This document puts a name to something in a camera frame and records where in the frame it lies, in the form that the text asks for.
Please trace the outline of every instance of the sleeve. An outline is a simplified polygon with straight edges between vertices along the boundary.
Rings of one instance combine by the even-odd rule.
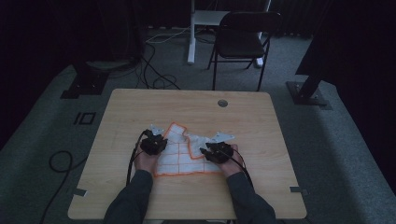
[[[240,172],[230,175],[227,178],[227,184],[238,223],[276,224],[274,208],[260,195],[255,193],[244,173]]]
[[[152,184],[151,173],[137,170],[131,184],[107,208],[104,223],[142,223],[148,210]]]

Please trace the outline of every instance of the gray sleeve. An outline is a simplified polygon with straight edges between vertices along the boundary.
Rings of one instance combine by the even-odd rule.
[[[256,194],[244,173],[230,175],[227,178],[227,184],[238,223],[276,224],[274,208],[260,195]]]
[[[104,223],[142,223],[148,210],[152,184],[149,172],[137,170],[131,184],[107,208]]]

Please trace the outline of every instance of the table top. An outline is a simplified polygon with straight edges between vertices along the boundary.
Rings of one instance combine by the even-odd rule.
[[[219,100],[228,105],[219,106]],[[306,216],[301,193],[290,192],[298,183],[268,93],[118,89],[111,94],[78,182],[87,194],[74,195],[69,217],[102,219],[125,186],[138,136],[150,124],[166,130],[174,121],[201,136],[234,135],[227,143],[239,146],[256,193],[274,207],[276,217]],[[221,174],[154,178],[146,219],[233,218]]]

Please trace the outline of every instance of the metal stand base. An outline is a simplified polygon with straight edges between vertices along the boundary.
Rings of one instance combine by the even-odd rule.
[[[61,99],[77,99],[80,95],[102,94],[103,88],[107,82],[108,73],[91,72],[91,75],[94,75],[94,79],[91,83],[85,85],[81,84],[83,83],[83,81],[81,81],[81,76],[77,75],[69,90],[62,93]]]
[[[319,105],[322,109],[332,109],[329,101],[324,100],[319,89],[316,89],[311,97],[302,97],[299,92],[301,87],[304,85],[303,82],[286,82],[291,98],[296,105]]]

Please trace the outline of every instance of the person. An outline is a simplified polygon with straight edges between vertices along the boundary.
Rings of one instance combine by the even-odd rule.
[[[238,150],[237,145],[231,145],[231,147]],[[160,155],[150,156],[141,148],[137,150],[136,155],[138,156],[134,160],[135,173],[131,183],[107,208],[104,223],[135,224],[142,223],[145,218],[153,184],[152,174],[154,174]],[[242,163],[242,158],[238,153],[234,153],[233,158]],[[218,164],[218,167],[226,177],[238,223],[276,223],[273,207],[255,193],[241,167],[232,160]]]

